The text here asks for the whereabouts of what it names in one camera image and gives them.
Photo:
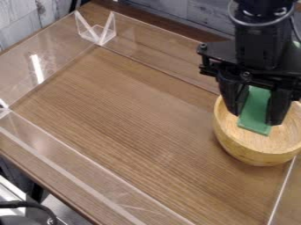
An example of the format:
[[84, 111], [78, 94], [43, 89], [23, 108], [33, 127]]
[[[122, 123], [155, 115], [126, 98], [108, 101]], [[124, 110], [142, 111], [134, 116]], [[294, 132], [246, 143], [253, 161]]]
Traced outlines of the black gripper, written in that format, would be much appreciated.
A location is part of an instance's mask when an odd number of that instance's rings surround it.
[[199, 44], [199, 72], [213, 76], [229, 112], [238, 116], [249, 85], [270, 90], [266, 123], [282, 124], [292, 100], [301, 99], [301, 47], [292, 19], [268, 26], [235, 27], [235, 39]]

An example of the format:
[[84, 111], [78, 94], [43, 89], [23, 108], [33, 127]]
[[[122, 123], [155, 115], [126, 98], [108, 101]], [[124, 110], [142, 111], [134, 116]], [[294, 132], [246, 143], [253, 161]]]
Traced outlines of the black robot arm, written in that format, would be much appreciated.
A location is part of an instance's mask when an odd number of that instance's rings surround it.
[[199, 73], [213, 76], [231, 114], [246, 105], [249, 88], [270, 91], [265, 122], [282, 124], [292, 103], [301, 100], [301, 36], [296, 30], [297, 0], [231, 0], [234, 39], [198, 46]]

